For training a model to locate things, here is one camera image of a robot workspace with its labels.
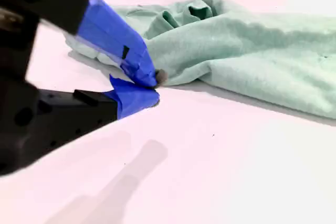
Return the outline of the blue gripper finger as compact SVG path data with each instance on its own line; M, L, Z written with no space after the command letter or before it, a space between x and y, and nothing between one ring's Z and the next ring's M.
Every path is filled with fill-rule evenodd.
M111 91L41 90L38 102L38 155L51 151L109 123L157 105L159 94L110 77Z
M142 37L104 0L1 0L2 66L24 77L36 28L45 20L106 54L136 84L156 88L167 78L155 69Z

